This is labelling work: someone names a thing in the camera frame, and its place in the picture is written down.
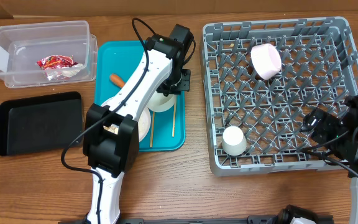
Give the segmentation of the cream ceramic cup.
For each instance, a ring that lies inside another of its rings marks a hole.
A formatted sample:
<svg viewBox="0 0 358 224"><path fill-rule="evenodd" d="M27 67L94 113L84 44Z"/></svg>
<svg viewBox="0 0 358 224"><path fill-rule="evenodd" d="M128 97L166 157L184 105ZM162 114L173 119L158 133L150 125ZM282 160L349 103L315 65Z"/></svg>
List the cream ceramic cup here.
<svg viewBox="0 0 358 224"><path fill-rule="evenodd" d="M247 147L247 141L242 130L237 126L226 128L223 132L222 146L224 152L230 156L241 155Z"/></svg>

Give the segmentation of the red foil snack wrapper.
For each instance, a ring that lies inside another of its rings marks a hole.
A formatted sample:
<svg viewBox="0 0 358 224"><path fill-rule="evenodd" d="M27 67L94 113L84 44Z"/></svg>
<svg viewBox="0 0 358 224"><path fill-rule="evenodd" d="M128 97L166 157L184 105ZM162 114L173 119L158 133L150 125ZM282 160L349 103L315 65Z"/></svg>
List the red foil snack wrapper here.
<svg viewBox="0 0 358 224"><path fill-rule="evenodd" d="M42 70L70 68L76 64L77 62L73 60L73 56L69 57L64 55L51 55L37 61L37 65Z"/></svg>

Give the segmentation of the pink bowl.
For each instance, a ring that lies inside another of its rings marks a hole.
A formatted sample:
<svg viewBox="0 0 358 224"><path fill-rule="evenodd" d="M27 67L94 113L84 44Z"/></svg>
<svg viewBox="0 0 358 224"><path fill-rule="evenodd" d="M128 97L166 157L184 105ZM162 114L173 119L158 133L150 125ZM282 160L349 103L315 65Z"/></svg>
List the pink bowl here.
<svg viewBox="0 0 358 224"><path fill-rule="evenodd" d="M254 70L264 80L272 78L281 70L282 61L280 54L272 44L252 47L250 57Z"/></svg>

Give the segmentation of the white bowl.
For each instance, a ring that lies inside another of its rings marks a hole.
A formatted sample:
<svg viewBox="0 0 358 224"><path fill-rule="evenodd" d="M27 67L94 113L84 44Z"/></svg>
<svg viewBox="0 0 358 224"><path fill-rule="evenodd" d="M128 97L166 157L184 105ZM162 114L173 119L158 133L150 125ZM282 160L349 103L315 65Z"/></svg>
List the white bowl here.
<svg viewBox="0 0 358 224"><path fill-rule="evenodd" d="M169 94L165 96L162 93L155 92L147 103L147 107L156 113L169 110L176 102L176 96Z"/></svg>

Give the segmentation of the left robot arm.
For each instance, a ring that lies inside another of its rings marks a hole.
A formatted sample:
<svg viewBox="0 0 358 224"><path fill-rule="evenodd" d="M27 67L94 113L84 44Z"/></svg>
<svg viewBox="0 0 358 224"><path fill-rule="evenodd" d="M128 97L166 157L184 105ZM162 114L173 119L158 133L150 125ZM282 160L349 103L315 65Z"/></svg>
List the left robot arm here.
<svg viewBox="0 0 358 224"><path fill-rule="evenodd" d="M92 104L86 114L83 154L94 184L85 223L118 221L122 180L139 152L138 120L152 95L190 89L191 72L184 65L195 40L189 28L177 24L168 37L154 34L142 46L142 59L123 88L102 105Z"/></svg>

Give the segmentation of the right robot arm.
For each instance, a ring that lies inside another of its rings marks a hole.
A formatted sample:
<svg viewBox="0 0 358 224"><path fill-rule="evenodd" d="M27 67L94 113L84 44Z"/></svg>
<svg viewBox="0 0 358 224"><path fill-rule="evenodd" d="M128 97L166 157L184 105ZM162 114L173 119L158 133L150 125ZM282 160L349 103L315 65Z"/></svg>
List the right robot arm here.
<svg viewBox="0 0 358 224"><path fill-rule="evenodd" d="M348 171L351 179L350 223L358 223L358 95L344 100L347 110L341 117L315 108L303 118L302 129L310 131L316 146L300 151Z"/></svg>

